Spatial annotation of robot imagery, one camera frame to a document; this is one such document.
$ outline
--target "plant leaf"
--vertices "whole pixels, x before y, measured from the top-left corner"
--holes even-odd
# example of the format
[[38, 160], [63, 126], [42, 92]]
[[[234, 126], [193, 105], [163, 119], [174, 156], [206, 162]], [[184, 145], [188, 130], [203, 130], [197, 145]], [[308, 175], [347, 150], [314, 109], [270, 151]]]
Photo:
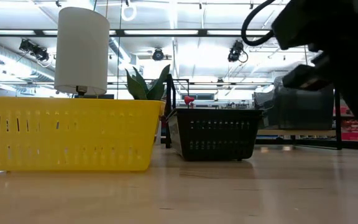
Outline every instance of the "plant leaf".
[[171, 65], [167, 65], [162, 71], [161, 71], [161, 75], [158, 78], [158, 80], [155, 82], [155, 84], [151, 87], [150, 91], [147, 94], [147, 99], [149, 100], [155, 100], [156, 98], [158, 98], [158, 96], [160, 96], [159, 99], [160, 100], [164, 91], [164, 87], [163, 87], [163, 83], [164, 81], [167, 79], [167, 76], [169, 74], [169, 70], [170, 70], [170, 66]]
[[146, 93], [141, 84], [134, 80], [127, 71], [128, 91], [135, 100], [147, 100]]
[[139, 74], [139, 72], [137, 71], [137, 69], [135, 67], [133, 67], [134, 70], [135, 70], [135, 73], [136, 73], [136, 81], [138, 83], [140, 83], [140, 85], [143, 87], [145, 93], [147, 94], [149, 92], [149, 89], [147, 88], [147, 84], [146, 82], [144, 81], [142, 75]]

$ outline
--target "black plastic basket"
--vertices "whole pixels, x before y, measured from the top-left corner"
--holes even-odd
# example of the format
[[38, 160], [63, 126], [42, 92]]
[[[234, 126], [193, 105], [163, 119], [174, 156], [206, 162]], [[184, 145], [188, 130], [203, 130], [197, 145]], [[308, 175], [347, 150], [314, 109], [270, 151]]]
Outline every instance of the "black plastic basket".
[[261, 110], [174, 109], [172, 146], [188, 161], [248, 159], [261, 118]]

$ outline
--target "storage bin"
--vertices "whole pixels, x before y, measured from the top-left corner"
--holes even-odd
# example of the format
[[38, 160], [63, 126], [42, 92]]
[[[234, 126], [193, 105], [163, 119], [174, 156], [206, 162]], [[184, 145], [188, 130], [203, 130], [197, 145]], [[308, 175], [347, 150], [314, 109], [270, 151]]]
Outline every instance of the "storage bin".
[[188, 161], [248, 159], [259, 110], [174, 109], [168, 116], [172, 146]]
[[146, 170], [162, 104], [0, 97], [0, 170]]

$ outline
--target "ceiling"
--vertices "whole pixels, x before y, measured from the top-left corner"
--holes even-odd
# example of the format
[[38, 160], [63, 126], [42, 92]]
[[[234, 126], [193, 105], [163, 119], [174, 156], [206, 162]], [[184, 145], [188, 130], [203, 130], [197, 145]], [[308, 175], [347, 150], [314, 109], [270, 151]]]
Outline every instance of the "ceiling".
[[[245, 0], [131, 0], [137, 14], [131, 21], [121, 18], [121, 4], [125, 1], [97, 1], [96, 11], [106, 16], [111, 29], [240, 29], [248, 13], [250, 1]], [[253, 0], [256, 7], [261, 0]], [[269, 29], [274, 19], [285, 7], [288, 0], [275, 1], [256, 15], [250, 29]], [[93, 7], [94, 1], [60, 1], [63, 7]], [[56, 29], [58, 13], [55, 0], [0, 0], [0, 29]], [[131, 9], [125, 13], [130, 16]], [[21, 54], [20, 37], [0, 37], [0, 46]], [[31, 37], [32, 42], [48, 48], [50, 54], [56, 52], [57, 38]], [[244, 46], [249, 59], [246, 63], [227, 61], [229, 49], [240, 38], [234, 37], [121, 37], [120, 45], [128, 52], [136, 54], [139, 65], [160, 68], [172, 61], [154, 62], [149, 58], [150, 51], [162, 48], [168, 55], [175, 53], [178, 77], [186, 77], [205, 82], [216, 81], [218, 77], [231, 82], [243, 82], [246, 78], [265, 78], [271, 82], [272, 71], [291, 70], [299, 63], [305, 63], [315, 56], [303, 47], [279, 50], [273, 38], [259, 47]], [[48, 67], [54, 70], [54, 63]], [[118, 69], [116, 57], [109, 60], [109, 75], [125, 75]]]

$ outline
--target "red object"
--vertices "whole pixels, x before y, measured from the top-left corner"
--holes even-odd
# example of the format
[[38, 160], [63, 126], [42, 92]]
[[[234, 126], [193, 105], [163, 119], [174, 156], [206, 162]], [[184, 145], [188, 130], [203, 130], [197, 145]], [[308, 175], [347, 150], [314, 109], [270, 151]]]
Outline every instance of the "red object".
[[194, 98], [190, 96], [185, 96], [185, 103], [186, 105], [189, 105], [190, 102], [193, 102]]

